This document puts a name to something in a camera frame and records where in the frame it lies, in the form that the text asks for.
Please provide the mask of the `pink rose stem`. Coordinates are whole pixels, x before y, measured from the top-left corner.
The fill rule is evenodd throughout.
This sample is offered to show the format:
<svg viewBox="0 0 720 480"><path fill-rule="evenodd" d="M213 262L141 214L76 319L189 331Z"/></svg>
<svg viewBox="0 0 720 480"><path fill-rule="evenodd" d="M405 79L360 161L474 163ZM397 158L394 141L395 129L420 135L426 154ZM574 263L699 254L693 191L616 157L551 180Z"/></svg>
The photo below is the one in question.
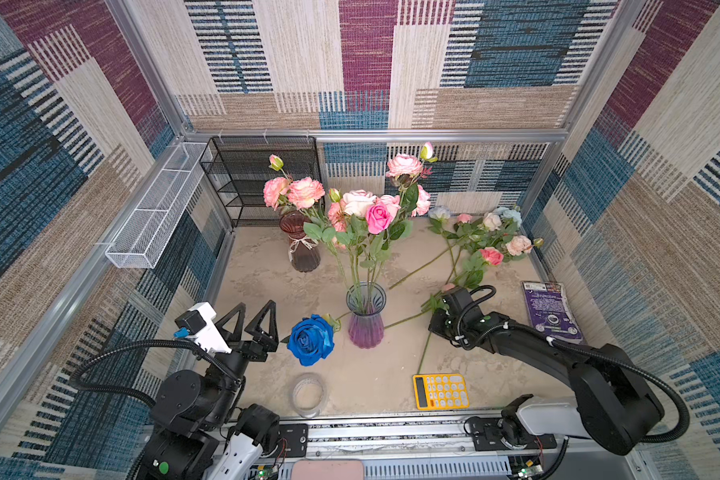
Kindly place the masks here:
<svg viewBox="0 0 720 480"><path fill-rule="evenodd" d="M336 188L330 188L328 197L331 200L331 205L327 210L327 218L337 233L347 231L347 218L342 205L342 195ZM359 284L359 277L357 273L357 267L355 265L355 257L352 250L347 246L338 241L337 238L333 238L329 244L331 254L337 262L338 270L342 280L347 288ZM340 253L343 252L347 258L349 270L344 268L344 261L340 258Z"/></svg>
<svg viewBox="0 0 720 480"><path fill-rule="evenodd" d="M308 218L308 221L304 224L306 235L318 243L319 252L321 245L323 245L333 257L329 250L329 244L335 237L336 231L327 218L327 210L324 204L326 190L323 184L309 176L295 179L286 171L284 161L275 154L269 156L268 167L276 172L277 176L267 180L264 184L263 200L265 206L275 210L280 215L280 218L284 213L290 211L298 211L304 214ZM345 285L339 273L338 265L337 271L340 281Z"/></svg>
<svg viewBox="0 0 720 480"><path fill-rule="evenodd" d="M383 201L392 198L399 200L399 205L406 211L412 220L425 216L431 207L431 195L420 185L420 180L431 173L428 164L434 163L433 146L427 142L421 148L418 156L398 154L387 162L386 176L392 185L397 188L395 195L378 197Z"/></svg>

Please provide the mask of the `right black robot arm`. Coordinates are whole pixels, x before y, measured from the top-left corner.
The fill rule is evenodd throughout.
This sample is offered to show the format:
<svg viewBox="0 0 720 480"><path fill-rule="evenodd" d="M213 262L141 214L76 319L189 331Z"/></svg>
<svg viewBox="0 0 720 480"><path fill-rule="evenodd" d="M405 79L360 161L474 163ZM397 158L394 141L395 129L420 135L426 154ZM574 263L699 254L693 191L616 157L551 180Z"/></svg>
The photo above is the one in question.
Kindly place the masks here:
<svg viewBox="0 0 720 480"><path fill-rule="evenodd" d="M429 331L464 351L482 349L523 362L565 384L573 393L567 414L556 415L561 401L542 402L529 413L525 396L506 407L511 421L535 435L589 439L624 456L636 445L680 439L690 427L690 412L679 393L656 375L637 367L619 347L583 346L545 335L499 312L480 306L496 293L481 285L452 287L426 304Z"/></svg>

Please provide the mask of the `blue rose stem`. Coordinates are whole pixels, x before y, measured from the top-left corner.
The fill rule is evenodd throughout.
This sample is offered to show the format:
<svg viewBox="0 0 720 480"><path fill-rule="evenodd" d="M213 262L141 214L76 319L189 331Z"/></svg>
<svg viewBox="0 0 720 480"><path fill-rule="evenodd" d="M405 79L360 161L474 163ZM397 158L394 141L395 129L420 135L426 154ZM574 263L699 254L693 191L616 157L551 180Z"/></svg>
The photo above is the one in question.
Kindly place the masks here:
<svg viewBox="0 0 720 480"><path fill-rule="evenodd" d="M302 318L280 343L302 367L313 366L333 352L336 334L342 328L342 318L329 314L312 314Z"/></svg>

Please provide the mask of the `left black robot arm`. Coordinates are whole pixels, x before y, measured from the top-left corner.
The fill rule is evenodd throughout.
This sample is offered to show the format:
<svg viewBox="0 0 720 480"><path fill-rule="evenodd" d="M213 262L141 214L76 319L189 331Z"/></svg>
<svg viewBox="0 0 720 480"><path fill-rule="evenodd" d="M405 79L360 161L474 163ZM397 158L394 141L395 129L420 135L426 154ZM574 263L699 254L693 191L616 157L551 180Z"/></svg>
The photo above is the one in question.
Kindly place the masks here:
<svg viewBox="0 0 720 480"><path fill-rule="evenodd" d="M138 340L101 353L78 367L73 388L120 394L144 403L155 428L127 476L130 479L243 479L259 461L272 457L281 467L287 441L280 418L252 404L239 408L252 362L264 362L280 344L276 304L268 301L251 321L239 303L218 316L207 302L180 315L173 339ZM156 395L119 385L92 383L90 371L132 350L188 350L209 366L204 373L179 370L169 375Z"/></svg>

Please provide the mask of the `purple blue glass vase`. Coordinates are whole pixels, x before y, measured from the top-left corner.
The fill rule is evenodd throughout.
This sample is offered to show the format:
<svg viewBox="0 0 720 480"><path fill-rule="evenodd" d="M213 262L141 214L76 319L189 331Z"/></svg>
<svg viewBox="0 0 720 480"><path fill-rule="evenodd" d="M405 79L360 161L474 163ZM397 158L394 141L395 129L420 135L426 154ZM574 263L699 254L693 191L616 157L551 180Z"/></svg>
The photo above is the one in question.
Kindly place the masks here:
<svg viewBox="0 0 720 480"><path fill-rule="evenodd" d="M386 291L377 283L360 282L349 289L346 303L350 310L350 341L361 349L377 347L384 338L382 312L387 303Z"/></svg>

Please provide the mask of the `magenta rose stem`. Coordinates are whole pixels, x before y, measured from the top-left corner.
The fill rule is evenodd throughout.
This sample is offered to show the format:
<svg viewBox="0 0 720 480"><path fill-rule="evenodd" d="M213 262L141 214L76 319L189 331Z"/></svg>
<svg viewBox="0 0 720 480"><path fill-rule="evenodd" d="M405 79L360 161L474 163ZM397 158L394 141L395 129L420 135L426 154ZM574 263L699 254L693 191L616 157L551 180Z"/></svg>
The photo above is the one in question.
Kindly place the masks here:
<svg viewBox="0 0 720 480"><path fill-rule="evenodd" d="M360 267L366 271L369 284L377 281L383 265L391 258L393 244L410 236L412 229L413 222L397 199L379 198L369 208L361 227L359 252Z"/></svg>

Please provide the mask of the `dark red glass vase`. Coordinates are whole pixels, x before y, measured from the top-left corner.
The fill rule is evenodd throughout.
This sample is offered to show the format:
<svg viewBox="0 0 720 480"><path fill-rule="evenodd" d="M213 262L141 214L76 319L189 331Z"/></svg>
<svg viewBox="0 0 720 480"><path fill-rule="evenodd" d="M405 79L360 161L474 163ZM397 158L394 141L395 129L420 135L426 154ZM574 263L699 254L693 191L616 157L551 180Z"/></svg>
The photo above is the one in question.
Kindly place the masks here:
<svg viewBox="0 0 720 480"><path fill-rule="evenodd" d="M321 262L318 243L309 238L304 231L308 218L298 212L284 213L279 220L279 228L288 237L288 257L292 267L301 273L314 271Z"/></svg>

